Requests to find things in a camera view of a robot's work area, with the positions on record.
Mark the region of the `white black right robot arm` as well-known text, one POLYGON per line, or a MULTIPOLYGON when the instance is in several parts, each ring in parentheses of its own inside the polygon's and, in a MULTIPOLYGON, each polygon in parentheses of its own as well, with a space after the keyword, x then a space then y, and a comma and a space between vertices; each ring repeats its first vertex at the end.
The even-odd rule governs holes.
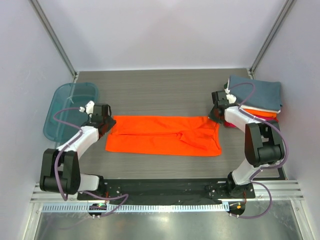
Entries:
POLYGON ((218 124, 233 124, 244 132, 244 161, 230 172, 225 183, 215 183, 208 188, 212 198, 253 198, 252 180, 264 169, 275 166, 285 158, 285 146, 277 121, 266 121, 230 103, 225 91, 211 93, 213 108, 208 118, 218 124))

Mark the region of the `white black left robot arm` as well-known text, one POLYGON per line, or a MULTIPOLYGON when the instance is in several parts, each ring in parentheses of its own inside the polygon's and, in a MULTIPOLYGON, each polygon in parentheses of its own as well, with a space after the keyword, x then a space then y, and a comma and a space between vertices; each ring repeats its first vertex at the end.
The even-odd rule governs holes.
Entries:
POLYGON ((53 115, 53 119, 77 129, 78 132, 58 148, 48 148, 44 151, 39 180, 40 189, 44 192, 59 193, 64 201, 69 195, 77 193, 103 193, 106 190, 104 178, 101 175, 81 173, 79 160, 91 145, 116 125, 111 106, 89 101, 84 107, 62 109, 53 115), (87 121, 77 126, 57 118, 59 114, 71 110, 86 114, 87 121))

